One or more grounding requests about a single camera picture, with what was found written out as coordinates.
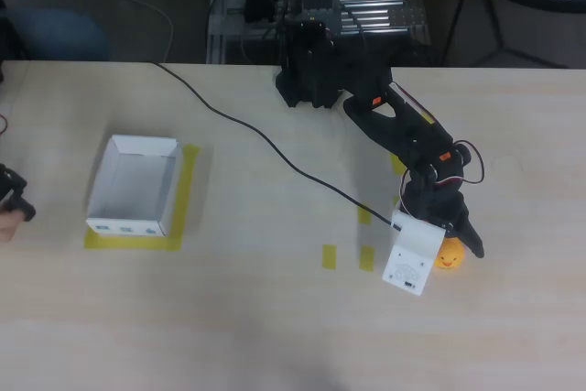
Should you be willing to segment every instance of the metal rack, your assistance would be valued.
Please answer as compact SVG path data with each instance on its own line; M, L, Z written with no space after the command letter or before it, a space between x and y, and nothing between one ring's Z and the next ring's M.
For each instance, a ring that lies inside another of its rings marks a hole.
M245 0L217 0L210 16L206 62L225 64L230 46L261 40L274 24L246 24L243 18ZM422 0L339 0L358 18L364 32L379 35L408 34L429 44L429 31ZM321 10L324 16L331 16ZM342 12L340 35L357 34L358 28L347 13Z

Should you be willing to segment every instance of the yellow tape square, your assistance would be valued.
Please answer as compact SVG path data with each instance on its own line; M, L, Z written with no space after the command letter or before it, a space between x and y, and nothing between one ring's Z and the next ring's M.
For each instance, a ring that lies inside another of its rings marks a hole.
M368 212L367 210L361 208L360 206L358 207L358 223L360 224L370 224L370 222L372 221L373 216L370 212Z
M185 216L190 201L191 178L199 149L192 144L183 146L183 166L177 183L177 196L168 237L109 237L99 235L91 228L85 234L86 249L154 249L178 251L185 229Z
M321 267L336 270L336 245L325 244L321 248Z
M374 272L374 248L371 246L362 246L360 248L359 266L366 272Z
M403 162L401 162L393 153L391 153L391 162L393 163L393 172L397 174L397 176L403 176L407 167L405 167Z

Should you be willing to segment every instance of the wire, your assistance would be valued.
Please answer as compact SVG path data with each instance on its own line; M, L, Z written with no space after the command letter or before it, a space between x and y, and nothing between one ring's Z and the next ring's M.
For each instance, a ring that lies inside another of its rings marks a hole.
M246 55L246 49L244 48L244 38L246 37L245 34L246 34L246 29L244 29L242 34L240 34L240 52L242 52L242 56L248 64L254 64L253 61L250 60L248 55Z
M142 0L125 0L125 1L132 2L137 5L142 5L142 6L149 8L149 9L152 9L153 11L156 11L157 13L161 14L168 21L168 27L169 27L168 44L167 44L167 49L165 50L165 54L163 56L163 61L167 61L168 54L170 53L171 47L173 46L173 38L175 36L175 26L173 25L173 21L170 19L170 17L167 15L167 13L165 13L162 9L159 9L156 6L148 4L147 2L143 2Z
M356 15L348 7L346 7L345 4L342 3L342 0L340 0L339 5L341 11L344 11L348 15L348 17L352 19L352 22L354 22L354 24L358 28L358 34L360 34L360 37L363 40L364 50L368 53L368 43L366 43L366 35L364 34L364 29L362 24L360 23L360 20L358 20L358 17L356 17Z
M0 114L0 119L2 119L4 121L4 128L2 130L0 130L0 136L1 136L5 133L6 130L8 130L8 120L6 119L6 117L3 114Z
M244 127L249 128L253 132L257 133L259 136L261 136L263 139L265 139L265 141L277 152L277 154L279 156L281 156L281 158L287 163L287 165L289 165L291 168L293 168L295 171L297 171L297 173L299 173L301 176L303 176L304 178L307 178L309 180L313 180L314 182L317 182L320 185L323 185L324 187L329 188L330 190L332 190L334 192L337 192L344 199L346 199L347 201L352 202L354 205L358 206L359 208L362 208L363 210L365 210L367 212L370 212L374 217L376 217L377 219L381 220L382 222L384 222L384 223L386 223L386 224L388 224L390 226L393 225L390 220L387 220L381 214L379 214L375 210L372 210L371 208L367 207L366 205L361 204L359 201L357 201L356 199L353 199L351 196L349 196L348 194L346 194L342 190L339 190L336 187L334 187L333 185L329 184L328 182L324 182L321 179L318 179L318 178L316 178L314 176L311 176L310 174L308 174L305 171L303 171L303 170L299 169L298 167L296 167L281 152L281 150L278 149L278 147L275 145L275 143L273 143L273 141L271 141L270 138L267 135L265 135L263 132L261 132L258 128L254 127L253 125L250 125L248 123L245 123L244 121L241 121L240 119L234 118L233 116L230 116L228 114L225 114L224 112L221 112L221 111L217 110L216 108L212 107L207 101L205 101L203 99L203 97L193 87L191 87L191 85L188 82L186 82L180 76L178 76L177 73L175 73L175 72L167 69L165 66L161 65L160 63L156 63L154 61L150 61L150 63L154 64L155 66L159 67L160 69L162 69L163 71L165 71L166 73L168 73L170 76L172 76L175 79L177 79L180 82L182 82L185 85L185 87L187 87L191 91L191 93L193 93L195 96L198 97L198 99L201 101L201 103L203 105L205 105L208 109L210 109L215 114L218 114L219 116L222 116L222 117L224 117L226 119L229 119L230 121L233 121L233 122L235 122L237 124L243 125Z
M458 144L466 144L468 146L470 146L473 150L474 153L476 153L476 156L478 157L478 160L480 161L480 170L481 170L481 174L480 174L480 179L478 180L467 180L462 176L449 176L446 179L442 179L442 180L438 180L436 181L436 185L441 185L442 183L446 183L450 180L461 180L462 182L466 182L466 183L470 183L471 185L478 185L479 183L483 183L484 182L484 176L485 176L485 170L484 170L484 160L483 160L483 155L480 154L480 151L478 150L478 148L476 148L476 146L470 142L467 141L465 139L461 139L460 141L456 141L454 142L454 146L457 146Z
M448 38L446 38L446 46L444 47L441 60L439 62L440 66L446 66L446 62L448 61L448 52L450 52L451 42L454 38L454 34L456 33L456 26L458 25L458 20L460 19L460 14L464 7L464 1L465 0L458 0L458 4L456 5L456 10L454 11L454 16L450 24L450 30L448 31Z
M401 202L401 206L403 206L403 209L405 210L405 212L408 215L410 215L411 217L415 217L411 212L409 212L409 210L407 209L407 206L405 206L405 203L403 202L403 187L405 186L405 177L408 172L409 172L409 170L406 169L405 172L403 173L403 177L401 178L401 186L399 187L399 201Z

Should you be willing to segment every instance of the orange toy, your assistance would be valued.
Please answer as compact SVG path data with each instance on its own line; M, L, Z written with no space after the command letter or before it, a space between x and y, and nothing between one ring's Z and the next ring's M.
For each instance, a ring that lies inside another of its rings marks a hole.
M445 238L436 256L435 267L455 269L466 257L466 249L457 238Z

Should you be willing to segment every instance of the robotic arm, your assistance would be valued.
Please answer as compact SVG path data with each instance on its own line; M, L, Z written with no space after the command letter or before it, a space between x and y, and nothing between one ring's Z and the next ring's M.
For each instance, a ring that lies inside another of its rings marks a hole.
M469 149L454 143L425 109L418 112L407 102L409 95L392 82L381 60L368 54L346 55L322 22L289 25L284 45L286 55L276 84L287 104L295 107L306 101L329 108L340 90L351 93L353 97L343 104L345 113L376 144L397 155L410 174L401 211L445 229L447 237L459 238L482 258L483 241L468 219L460 193L462 179L458 179L471 161ZM394 117L374 112L384 104L393 108Z

